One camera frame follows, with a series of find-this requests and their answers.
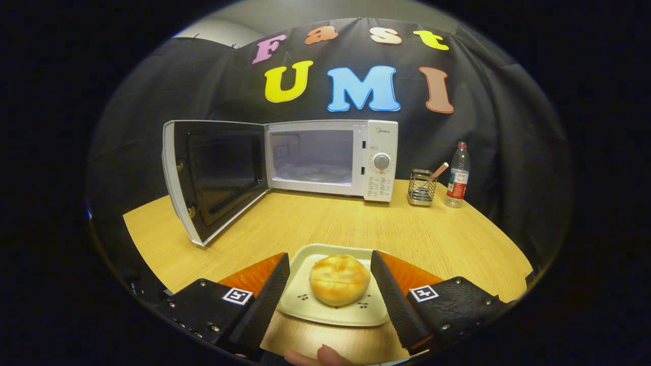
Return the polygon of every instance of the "open microwave door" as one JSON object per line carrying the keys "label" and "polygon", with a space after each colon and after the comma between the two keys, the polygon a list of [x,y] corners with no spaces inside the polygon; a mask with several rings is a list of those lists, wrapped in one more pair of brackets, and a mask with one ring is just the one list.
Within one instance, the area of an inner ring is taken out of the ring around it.
{"label": "open microwave door", "polygon": [[174,211],[200,246],[268,189],[261,124],[172,120],[163,126],[162,161]]}

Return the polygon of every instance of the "pink letter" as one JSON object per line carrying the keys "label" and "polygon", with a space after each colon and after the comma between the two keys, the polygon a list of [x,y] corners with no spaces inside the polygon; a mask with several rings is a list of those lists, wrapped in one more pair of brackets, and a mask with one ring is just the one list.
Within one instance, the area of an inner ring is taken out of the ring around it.
{"label": "pink letter", "polygon": [[258,55],[255,57],[253,60],[253,63],[259,63],[260,61],[264,61],[267,59],[271,58],[271,55],[269,52],[274,52],[275,50],[278,49],[278,41],[285,40],[287,39],[286,35],[279,35],[273,38],[269,38],[267,40],[263,40],[262,42],[258,43]]}
{"label": "pink letter", "polygon": [[447,89],[445,88],[447,74],[433,67],[421,66],[418,70],[425,74],[427,87],[430,89],[430,99],[425,103],[427,109],[439,113],[454,112],[454,107],[450,104]]}

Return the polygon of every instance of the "white microwave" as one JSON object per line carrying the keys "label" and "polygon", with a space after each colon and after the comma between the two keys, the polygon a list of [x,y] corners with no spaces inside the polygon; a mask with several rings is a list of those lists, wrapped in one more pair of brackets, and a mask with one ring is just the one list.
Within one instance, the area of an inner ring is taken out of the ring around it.
{"label": "white microwave", "polygon": [[167,190],[200,246],[270,189],[389,202],[397,152],[398,123],[386,120],[172,120],[163,126]]}

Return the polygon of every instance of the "chopstick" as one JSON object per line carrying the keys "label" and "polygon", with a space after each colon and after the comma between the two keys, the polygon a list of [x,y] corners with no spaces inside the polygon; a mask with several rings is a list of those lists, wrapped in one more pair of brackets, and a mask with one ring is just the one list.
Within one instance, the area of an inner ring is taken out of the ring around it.
{"label": "chopstick", "polygon": [[431,182],[434,178],[438,178],[438,176],[441,175],[441,173],[444,172],[449,166],[450,164],[443,163],[443,165],[441,165],[439,169],[436,169],[436,171],[432,173],[432,175],[427,179],[427,183]]}

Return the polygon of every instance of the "wooden table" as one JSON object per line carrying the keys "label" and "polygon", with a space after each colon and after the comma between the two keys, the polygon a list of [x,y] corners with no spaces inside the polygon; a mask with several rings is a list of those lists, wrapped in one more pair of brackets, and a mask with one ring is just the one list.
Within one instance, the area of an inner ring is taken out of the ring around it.
{"label": "wooden table", "polygon": [[[443,279],[463,276],[504,302],[526,290],[529,261],[518,247],[470,204],[443,204],[446,187],[437,184],[430,207],[411,206],[407,180],[397,180],[390,203],[290,191],[270,191],[206,247],[192,244],[169,197],[124,215],[140,254],[172,292],[197,278],[212,281],[262,259],[311,243],[380,249]],[[408,357],[391,325],[341,328],[290,318],[278,311],[263,349],[293,349],[310,357],[325,343],[355,363]]]}

